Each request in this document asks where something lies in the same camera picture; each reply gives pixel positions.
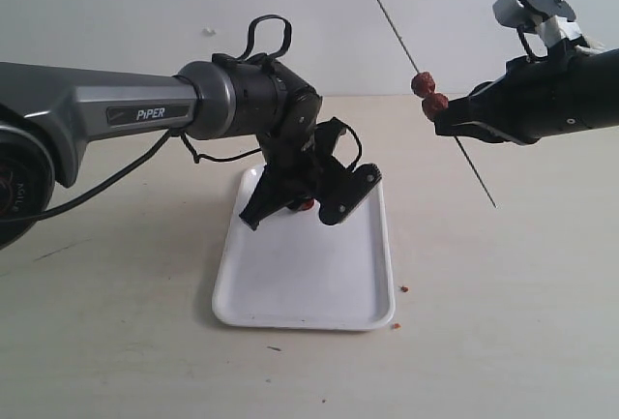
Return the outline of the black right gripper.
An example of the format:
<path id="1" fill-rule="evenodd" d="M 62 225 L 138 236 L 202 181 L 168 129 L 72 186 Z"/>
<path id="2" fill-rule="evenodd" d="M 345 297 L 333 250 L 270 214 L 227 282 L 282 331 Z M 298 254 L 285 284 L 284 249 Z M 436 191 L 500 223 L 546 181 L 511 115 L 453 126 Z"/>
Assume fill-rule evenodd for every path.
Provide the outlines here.
<path id="1" fill-rule="evenodd" d="M 578 132 L 570 59 L 533 62 L 520 56 L 507 62 L 501 79 L 478 84 L 464 97 L 450 100 L 448 114 L 453 117 L 436 117 L 435 134 L 504 143 L 505 134 L 490 122 L 500 113 L 506 119 L 507 134 L 521 145 Z"/>

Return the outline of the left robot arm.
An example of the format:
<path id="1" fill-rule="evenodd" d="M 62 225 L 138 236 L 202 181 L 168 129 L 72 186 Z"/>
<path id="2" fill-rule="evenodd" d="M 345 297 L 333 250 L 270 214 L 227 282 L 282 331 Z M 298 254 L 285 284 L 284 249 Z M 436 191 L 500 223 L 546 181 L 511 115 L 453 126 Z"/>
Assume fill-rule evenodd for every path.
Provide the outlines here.
<path id="1" fill-rule="evenodd" d="M 217 53 L 177 75 L 140 75 L 17 63 L 1 66 L 1 242 L 57 216 L 56 185 L 72 186 L 86 146 L 124 135 L 212 140 L 252 135 L 266 167 L 243 222 L 312 201 L 325 224 L 346 216 L 353 169 L 334 155 L 345 125 L 319 122 L 322 100 L 277 55 Z"/>

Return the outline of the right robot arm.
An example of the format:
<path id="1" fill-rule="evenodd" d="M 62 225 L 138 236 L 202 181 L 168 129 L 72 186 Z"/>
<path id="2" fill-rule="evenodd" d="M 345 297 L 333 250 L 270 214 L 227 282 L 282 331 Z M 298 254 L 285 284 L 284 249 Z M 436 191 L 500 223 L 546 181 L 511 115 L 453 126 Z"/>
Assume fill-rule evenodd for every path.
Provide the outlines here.
<path id="1" fill-rule="evenodd" d="M 449 101 L 434 119 L 437 135 L 517 145 L 617 125 L 616 49 L 537 63 L 516 58 L 503 76 Z"/>

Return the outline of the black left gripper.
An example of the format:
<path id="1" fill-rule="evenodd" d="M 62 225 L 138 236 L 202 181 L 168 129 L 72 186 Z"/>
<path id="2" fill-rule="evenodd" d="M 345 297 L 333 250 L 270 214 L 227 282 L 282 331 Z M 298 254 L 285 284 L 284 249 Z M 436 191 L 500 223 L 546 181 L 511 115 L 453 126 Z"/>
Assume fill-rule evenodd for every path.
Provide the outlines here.
<path id="1" fill-rule="evenodd" d="M 335 156 L 339 139 L 348 130 L 338 118 L 315 125 L 301 139 L 262 135 L 260 148 L 266 165 L 251 197 L 239 214 L 251 230 L 286 207 L 308 211 L 348 172 Z"/>

